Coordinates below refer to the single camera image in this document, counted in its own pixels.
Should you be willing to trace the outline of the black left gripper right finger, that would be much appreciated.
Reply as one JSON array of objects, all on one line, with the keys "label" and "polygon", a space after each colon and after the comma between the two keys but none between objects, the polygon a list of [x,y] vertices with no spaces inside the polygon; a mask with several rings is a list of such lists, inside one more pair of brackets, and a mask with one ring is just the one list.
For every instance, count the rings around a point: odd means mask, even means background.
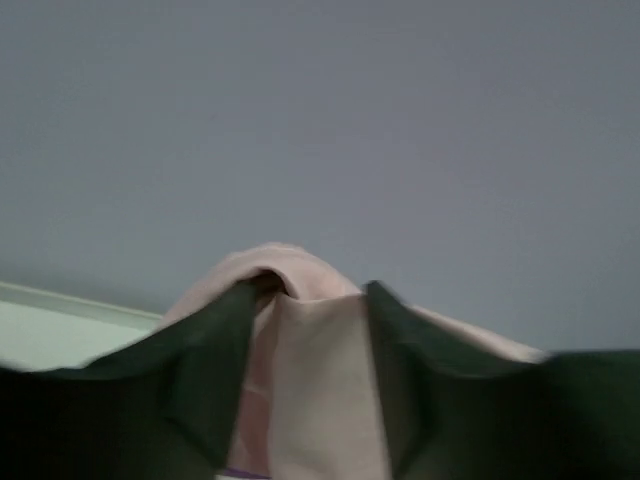
[{"label": "black left gripper right finger", "polygon": [[382,284],[365,294],[396,479],[635,479],[639,354],[501,357],[421,319]]}]

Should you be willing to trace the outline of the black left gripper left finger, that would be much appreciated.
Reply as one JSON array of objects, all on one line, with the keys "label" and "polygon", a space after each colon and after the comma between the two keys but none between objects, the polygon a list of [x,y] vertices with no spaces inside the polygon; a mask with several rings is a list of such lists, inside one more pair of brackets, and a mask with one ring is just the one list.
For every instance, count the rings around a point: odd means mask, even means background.
[{"label": "black left gripper left finger", "polygon": [[5,479],[212,479],[227,464],[256,291],[84,367],[1,370]]}]

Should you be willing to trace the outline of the pink cloth placemat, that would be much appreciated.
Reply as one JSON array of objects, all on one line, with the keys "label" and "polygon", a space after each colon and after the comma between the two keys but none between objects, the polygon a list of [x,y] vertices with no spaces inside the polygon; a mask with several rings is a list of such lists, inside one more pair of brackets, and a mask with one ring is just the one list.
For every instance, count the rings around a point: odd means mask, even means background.
[{"label": "pink cloth placemat", "polygon": [[228,256],[165,315],[185,319],[242,280],[284,287],[253,309],[233,466],[275,479],[441,479],[414,421],[384,431],[362,292],[308,252],[267,244]]}]

